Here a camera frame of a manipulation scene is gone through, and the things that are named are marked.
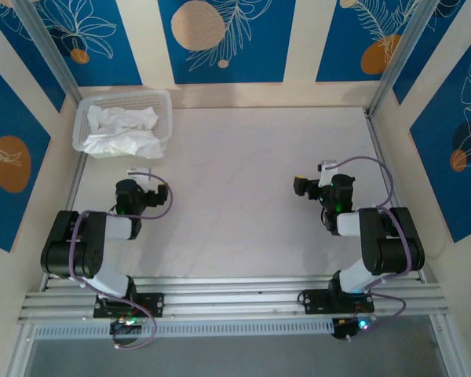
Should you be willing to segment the white t-shirt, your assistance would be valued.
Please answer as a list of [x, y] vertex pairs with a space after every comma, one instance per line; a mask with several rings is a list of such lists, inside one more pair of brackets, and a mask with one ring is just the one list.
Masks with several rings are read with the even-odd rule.
[[159, 139], [152, 131], [159, 119], [153, 108], [126, 110], [91, 105], [87, 119], [89, 135], [82, 143], [85, 153], [93, 157], [163, 157]]

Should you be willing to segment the white perforated plastic basket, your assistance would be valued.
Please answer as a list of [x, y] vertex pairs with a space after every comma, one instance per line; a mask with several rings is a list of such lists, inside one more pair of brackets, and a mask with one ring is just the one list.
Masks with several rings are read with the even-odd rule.
[[170, 94], [165, 90], [145, 90], [132, 93], [114, 93], [100, 96], [87, 97], [83, 99], [78, 107], [75, 117], [75, 125], [72, 135], [73, 149], [84, 152], [82, 143], [89, 135], [89, 122], [87, 113], [91, 105], [101, 108], [124, 108], [126, 110], [141, 110], [151, 107], [159, 117], [157, 125], [152, 130], [159, 139], [162, 151], [172, 136], [172, 102]]

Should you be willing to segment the black left controller board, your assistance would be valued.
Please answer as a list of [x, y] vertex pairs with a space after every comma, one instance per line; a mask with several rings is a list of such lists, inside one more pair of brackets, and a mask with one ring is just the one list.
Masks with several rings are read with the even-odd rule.
[[110, 324], [109, 335], [112, 337], [140, 334], [142, 326], [140, 324], [129, 323], [121, 320], [114, 320]]

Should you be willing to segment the black controller board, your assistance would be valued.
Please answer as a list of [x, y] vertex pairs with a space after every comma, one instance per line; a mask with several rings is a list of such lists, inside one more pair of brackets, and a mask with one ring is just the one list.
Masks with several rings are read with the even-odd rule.
[[112, 337], [140, 334], [142, 326], [140, 324], [129, 323], [121, 320], [114, 320], [110, 324], [109, 335]]
[[337, 340], [348, 342], [359, 332], [367, 330], [372, 325], [372, 321], [368, 318], [358, 317], [334, 318], [332, 323], [334, 330], [332, 336]]

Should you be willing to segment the black right controller board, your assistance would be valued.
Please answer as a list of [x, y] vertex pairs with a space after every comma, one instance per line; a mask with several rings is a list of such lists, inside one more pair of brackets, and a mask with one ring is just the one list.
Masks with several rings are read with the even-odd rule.
[[368, 318], [358, 317], [334, 318], [332, 323], [334, 330], [332, 336], [337, 340], [348, 342], [359, 332], [367, 330], [372, 325], [372, 321]]

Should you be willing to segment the aluminium side rail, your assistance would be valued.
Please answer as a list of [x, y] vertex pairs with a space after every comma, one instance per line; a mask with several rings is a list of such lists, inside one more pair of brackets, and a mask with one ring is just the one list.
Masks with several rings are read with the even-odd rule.
[[71, 180], [68, 186], [68, 194], [63, 206], [63, 210], [73, 209], [77, 192], [79, 190], [80, 181], [82, 179], [82, 174], [86, 165], [86, 160], [87, 155], [85, 153], [80, 152], [77, 155], [75, 168], [71, 175]]
[[[368, 133], [370, 134], [371, 144], [373, 151], [369, 153], [369, 155], [374, 155], [375, 159], [380, 160], [384, 163], [388, 168], [389, 165], [389, 157], [388, 154], [385, 152], [384, 148], [382, 147], [382, 139], [379, 137], [376, 127], [374, 123], [368, 119], [368, 115], [366, 112], [363, 113], [365, 117], [365, 121], [367, 124]], [[387, 175], [383, 167], [380, 167], [377, 163], [373, 163], [371, 161], [367, 162], [367, 170], [369, 178], [366, 179], [367, 184], [369, 185], [368, 191], [370, 194], [365, 194], [366, 198], [369, 198], [370, 201], [374, 204], [381, 203], [387, 199], [388, 194], [391, 192], [391, 185], [390, 182], [393, 182], [393, 194], [389, 201], [387, 207], [405, 207], [405, 203], [399, 199], [397, 192], [396, 192], [396, 178], [394, 172], [391, 170], [391, 177]]]

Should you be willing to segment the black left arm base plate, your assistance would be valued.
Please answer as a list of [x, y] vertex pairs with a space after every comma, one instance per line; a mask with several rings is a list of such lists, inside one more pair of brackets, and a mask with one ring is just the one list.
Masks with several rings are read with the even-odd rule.
[[[136, 293], [126, 297], [132, 302], [146, 309], [153, 317], [161, 318], [164, 309], [163, 293]], [[96, 298], [93, 307], [93, 318], [96, 319], [122, 319], [147, 318], [148, 316], [141, 310], [129, 304], [117, 302], [107, 298]]]

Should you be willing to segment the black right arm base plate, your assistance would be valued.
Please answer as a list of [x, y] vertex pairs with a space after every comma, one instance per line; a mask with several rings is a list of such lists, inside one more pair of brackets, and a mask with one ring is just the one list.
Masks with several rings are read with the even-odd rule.
[[370, 295], [334, 293], [327, 289], [303, 290], [298, 295], [298, 303], [308, 315], [373, 313], [371, 299]]

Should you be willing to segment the aluminium mounting rail beam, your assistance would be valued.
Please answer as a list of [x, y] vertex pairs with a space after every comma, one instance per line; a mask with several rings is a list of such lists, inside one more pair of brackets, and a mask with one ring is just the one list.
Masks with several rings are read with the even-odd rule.
[[[249, 320], [302, 318], [298, 295], [327, 287], [326, 276], [292, 277], [137, 277], [140, 293], [165, 296], [163, 320]], [[407, 303], [404, 314], [435, 315], [449, 312], [439, 284], [428, 284], [417, 273], [378, 285], [376, 315], [388, 316]], [[49, 324], [93, 319], [95, 297], [71, 280], [50, 277], [46, 289], [25, 295], [18, 323]]]

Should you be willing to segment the aluminium corner post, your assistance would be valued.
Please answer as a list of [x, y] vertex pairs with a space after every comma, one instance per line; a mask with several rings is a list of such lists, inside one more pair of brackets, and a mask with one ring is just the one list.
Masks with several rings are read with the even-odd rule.
[[418, 40], [422, 36], [429, 19], [433, 15], [439, 0], [419, 0], [416, 10], [410, 18], [408, 25], [403, 33], [396, 51], [392, 55], [388, 66], [379, 81], [374, 97], [366, 109], [365, 113], [369, 120], [372, 120], [385, 99], [385, 96], [392, 89], [394, 83], [400, 76], [405, 64], [412, 51], [414, 50]]
[[67, 98], [77, 108], [82, 100], [79, 86], [30, 0], [11, 0], [21, 23]]

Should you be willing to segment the aluminium lower frame bar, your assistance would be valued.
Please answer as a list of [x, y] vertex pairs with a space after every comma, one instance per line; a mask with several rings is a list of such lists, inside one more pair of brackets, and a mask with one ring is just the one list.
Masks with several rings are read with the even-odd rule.
[[462, 377], [460, 362], [455, 352], [455, 344], [451, 337], [446, 317], [439, 314], [432, 314], [429, 317], [448, 377]]
[[2, 377], [24, 377], [35, 342], [36, 330], [35, 324], [20, 324], [18, 326], [13, 351]]

